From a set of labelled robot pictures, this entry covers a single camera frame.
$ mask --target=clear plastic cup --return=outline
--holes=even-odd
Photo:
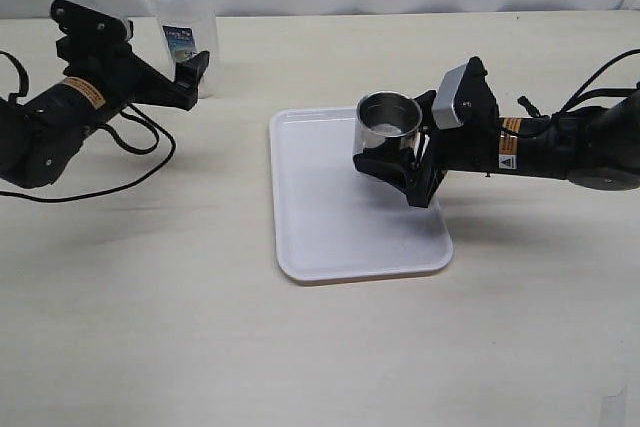
[[[200,82],[199,97],[214,94],[221,64],[214,0],[150,0],[172,65],[198,52],[210,52],[209,67]]]

